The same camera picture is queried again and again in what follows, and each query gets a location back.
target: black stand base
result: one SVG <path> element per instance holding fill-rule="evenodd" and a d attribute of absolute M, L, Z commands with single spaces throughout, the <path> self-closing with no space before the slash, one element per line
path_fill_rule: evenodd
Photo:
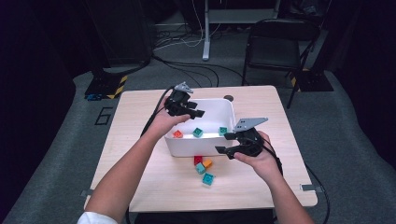
<path fill-rule="evenodd" d="M 127 76 L 94 77 L 85 91 L 85 98 L 90 101 L 118 98 L 122 92 Z"/>
<path fill-rule="evenodd" d="M 311 71 L 303 71 L 296 79 L 300 91 L 334 91 L 323 73 L 314 74 Z"/>

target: chair backrest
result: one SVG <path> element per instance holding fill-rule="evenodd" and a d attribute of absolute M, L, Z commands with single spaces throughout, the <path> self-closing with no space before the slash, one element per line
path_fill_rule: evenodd
<path fill-rule="evenodd" d="M 256 22 L 249 34 L 251 37 L 270 37 L 296 41 L 316 41 L 320 29 L 311 21 L 268 19 Z"/>

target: person's right arm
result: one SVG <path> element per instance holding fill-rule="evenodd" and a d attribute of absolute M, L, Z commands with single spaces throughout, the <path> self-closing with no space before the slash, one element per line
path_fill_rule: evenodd
<path fill-rule="evenodd" d="M 266 133 L 260 131 L 259 133 L 264 139 L 270 142 Z M 256 174 L 268 185 L 271 190 L 279 223 L 314 223 L 279 172 L 276 160 L 270 153 L 263 150 L 257 157 L 249 157 L 236 152 L 233 156 L 237 160 L 253 167 Z"/>

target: white desk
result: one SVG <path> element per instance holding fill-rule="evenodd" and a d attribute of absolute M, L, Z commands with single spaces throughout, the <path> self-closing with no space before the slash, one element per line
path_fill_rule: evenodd
<path fill-rule="evenodd" d="M 270 9 L 210 9 L 205 0 L 205 44 L 202 60 L 209 60 L 210 36 L 209 23 L 255 23 L 260 20 L 276 18 L 280 0 Z"/>
<path fill-rule="evenodd" d="M 95 189 L 105 173 L 136 142 L 152 110 L 163 94 L 160 91 L 126 91 L 120 98 L 107 140 L 94 175 Z M 222 98 L 232 95 L 236 120 L 269 120 L 257 130 L 268 133 L 283 163 L 284 176 L 303 206 L 318 202 L 312 191 L 300 190 L 311 184 L 288 119 L 276 89 L 271 86 L 194 89 L 191 99 Z M 132 212 L 201 211 L 274 207 L 266 184 L 244 163 L 226 156 L 210 158 L 208 172 L 215 175 L 212 186 L 202 183 L 193 158 L 175 158 L 164 139 L 154 148 L 137 192 L 130 204 Z"/>

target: white sleeve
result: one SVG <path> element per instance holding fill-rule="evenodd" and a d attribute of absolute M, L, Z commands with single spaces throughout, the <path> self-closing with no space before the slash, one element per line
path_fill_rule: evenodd
<path fill-rule="evenodd" d="M 117 224 L 116 220 L 94 212 L 84 212 L 77 224 Z"/>

